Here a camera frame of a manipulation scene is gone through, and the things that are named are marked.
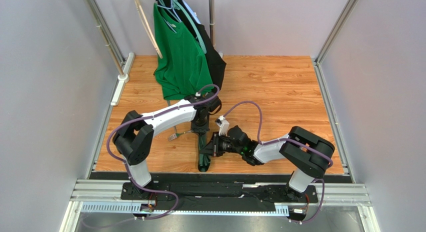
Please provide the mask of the silver fork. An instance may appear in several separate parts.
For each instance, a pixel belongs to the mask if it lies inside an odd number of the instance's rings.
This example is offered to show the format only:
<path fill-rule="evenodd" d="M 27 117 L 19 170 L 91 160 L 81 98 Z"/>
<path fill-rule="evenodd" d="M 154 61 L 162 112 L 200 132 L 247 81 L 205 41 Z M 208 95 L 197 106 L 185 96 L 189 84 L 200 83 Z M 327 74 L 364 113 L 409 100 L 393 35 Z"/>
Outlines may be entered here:
<path fill-rule="evenodd" d="M 192 133 L 192 132 L 193 132 L 192 130 L 185 131 L 185 132 L 180 132 L 180 133 L 179 132 L 175 132 L 172 135 L 170 135 L 167 140 L 170 142 L 170 141 L 173 141 L 173 140 L 179 138 L 180 136 L 183 136 L 185 134 L 189 134 L 189 133 Z"/>

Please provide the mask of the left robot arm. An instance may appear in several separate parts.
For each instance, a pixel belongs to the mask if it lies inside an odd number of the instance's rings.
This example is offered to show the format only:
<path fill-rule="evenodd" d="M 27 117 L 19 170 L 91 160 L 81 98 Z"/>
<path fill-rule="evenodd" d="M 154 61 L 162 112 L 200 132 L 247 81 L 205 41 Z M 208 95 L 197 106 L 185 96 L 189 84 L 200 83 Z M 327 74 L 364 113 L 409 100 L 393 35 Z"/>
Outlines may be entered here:
<path fill-rule="evenodd" d="M 186 122 L 204 127 L 209 122 L 209 114 L 221 106 L 219 97 L 208 93 L 206 96 L 189 95 L 176 104 L 154 112 L 141 114 L 132 110 L 108 136 L 107 152 L 124 164 L 128 178 L 136 189 L 159 193 L 159 190 L 147 188 L 152 181 L 147 158 L 153 139 L 163 131 Z"/>

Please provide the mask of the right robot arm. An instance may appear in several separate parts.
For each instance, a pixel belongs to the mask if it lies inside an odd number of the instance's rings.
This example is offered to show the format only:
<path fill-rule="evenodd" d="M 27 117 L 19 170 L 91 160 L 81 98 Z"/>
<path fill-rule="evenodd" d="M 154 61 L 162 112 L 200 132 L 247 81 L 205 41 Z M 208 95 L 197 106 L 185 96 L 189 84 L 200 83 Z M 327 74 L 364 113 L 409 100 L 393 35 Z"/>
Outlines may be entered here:
<path fill-rule="evenodd" d="M 303 198 L 310 183 L 323 179 L 328 168 L 333 166 L 334 145 L 326 139 L 300 127 L 294 126 L 282 137 L 269 141 L 255 141 L 239 126 L 221 135 L 214 132 L 210 141 L 199 149 L 201 155 L 220 157 L 234 153 L 251 166 L 286 159 L 296 170 L 285 185 L 284 195 L 290 200 Z"/>

